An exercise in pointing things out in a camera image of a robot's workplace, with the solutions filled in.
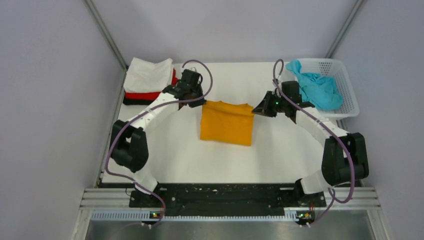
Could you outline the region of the yellow t-shirt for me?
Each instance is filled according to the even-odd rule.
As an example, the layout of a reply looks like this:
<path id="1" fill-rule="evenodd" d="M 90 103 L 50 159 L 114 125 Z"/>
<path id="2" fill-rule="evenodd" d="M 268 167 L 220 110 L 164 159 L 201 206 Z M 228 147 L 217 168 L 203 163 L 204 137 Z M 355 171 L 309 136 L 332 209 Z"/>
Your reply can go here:
<path id="1" fill-rule="evenodd" d="M 251 146 L 254 108 L 247 104 L 207 101 L 202 106 L 199 138 L 226 144 Z"/>

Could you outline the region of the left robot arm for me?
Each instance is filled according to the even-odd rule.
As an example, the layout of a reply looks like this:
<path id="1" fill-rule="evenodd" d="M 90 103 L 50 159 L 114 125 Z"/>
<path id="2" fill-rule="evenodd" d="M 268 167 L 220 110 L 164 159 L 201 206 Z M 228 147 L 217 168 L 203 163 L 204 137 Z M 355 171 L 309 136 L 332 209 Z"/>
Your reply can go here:
<path id="1" fill-rule="evenodd" d="M 195 108 L 205 104 L 202 82 L 200 73 L 185 69 L 176 84 L 166 86 L 138 115 L 127 121 L 117 120 L 112 126 L 108 157 L 131 174 L 114 173 L 108 168 L 105 171 L 133 182 L 136 190 L 142 192 L 141 200 L 149 207 L 160 202 L 161 194 L 155 190 L 158 185 L 156 179 L 144 169 L 149 158 L 147 136 L 183 106 Z"/>

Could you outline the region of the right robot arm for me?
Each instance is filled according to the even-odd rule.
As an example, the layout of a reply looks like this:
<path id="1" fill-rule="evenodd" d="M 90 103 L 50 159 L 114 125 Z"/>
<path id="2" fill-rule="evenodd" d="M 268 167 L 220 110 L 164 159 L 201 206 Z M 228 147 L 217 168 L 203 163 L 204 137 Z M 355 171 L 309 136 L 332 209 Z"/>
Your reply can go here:
<path id="1" fill-rule="evenodd" d="M 303 101 L 297 81 L 280 83 L 273 79 L 272 83 L 275 90 L 268 90 L 252 113 L 270 118 L 284 114 L 323 147 L 320 168 L 294 183 L 294 202 L 307 206 L 314 194 L 328 190 L 337 203 L 348 203 L 353 197 L 355 182 L 369 175 L 364 136 L 336 126 L 311 102 Z"/>

